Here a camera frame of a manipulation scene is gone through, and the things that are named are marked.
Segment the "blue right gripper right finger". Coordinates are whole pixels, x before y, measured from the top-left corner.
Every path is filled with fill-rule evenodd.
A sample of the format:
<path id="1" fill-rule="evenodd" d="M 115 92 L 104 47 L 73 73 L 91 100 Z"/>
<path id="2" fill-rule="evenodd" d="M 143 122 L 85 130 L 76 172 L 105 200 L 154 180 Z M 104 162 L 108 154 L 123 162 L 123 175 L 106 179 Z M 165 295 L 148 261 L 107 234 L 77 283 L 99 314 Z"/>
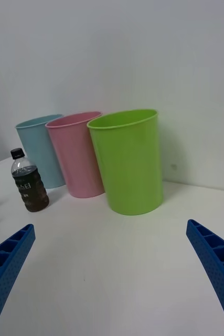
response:
<path id="1" fill-rule="evenodd" d="M 186 236 L 224 311 L 224 240 L 193 219 L 187 222 Z"/>

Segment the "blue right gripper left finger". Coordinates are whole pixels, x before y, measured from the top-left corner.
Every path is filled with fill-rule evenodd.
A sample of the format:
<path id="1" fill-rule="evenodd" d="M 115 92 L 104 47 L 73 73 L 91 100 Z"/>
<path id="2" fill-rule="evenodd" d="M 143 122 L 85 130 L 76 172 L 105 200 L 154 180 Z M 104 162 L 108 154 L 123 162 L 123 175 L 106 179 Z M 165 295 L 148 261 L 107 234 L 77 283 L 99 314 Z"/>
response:
<path id="1" fill-rule="evenodd" d="M 0 244 L 0 315 L 35 239 L 28 224 Z"/>

